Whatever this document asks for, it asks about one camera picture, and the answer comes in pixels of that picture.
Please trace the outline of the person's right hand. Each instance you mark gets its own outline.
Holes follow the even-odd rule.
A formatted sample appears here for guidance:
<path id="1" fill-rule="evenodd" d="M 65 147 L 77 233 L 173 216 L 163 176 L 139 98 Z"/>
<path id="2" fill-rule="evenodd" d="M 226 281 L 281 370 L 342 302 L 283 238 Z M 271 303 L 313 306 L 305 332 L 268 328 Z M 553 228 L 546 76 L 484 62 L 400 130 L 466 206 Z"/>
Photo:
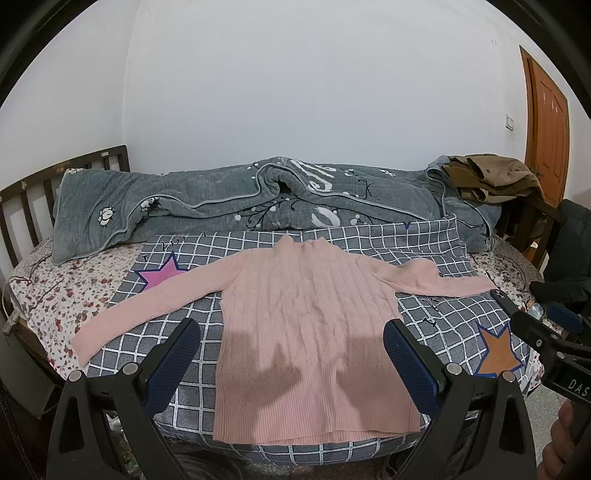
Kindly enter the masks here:
<path id="1" fill-rule="evenodd" d="M 537 478 L 551 479 L 589 479 L 590 478 L 590 445 L 580 451 L 577 469 L 568 476 L 564 467 L 572 463 L 577 445 L 572 439 L 571 427 L 575 417 L 574 405 L 566 400 L 558 411 L 558 417 L 552 424 L 551 441 L 542 451 L 542 461 L 537 468 Z"/>

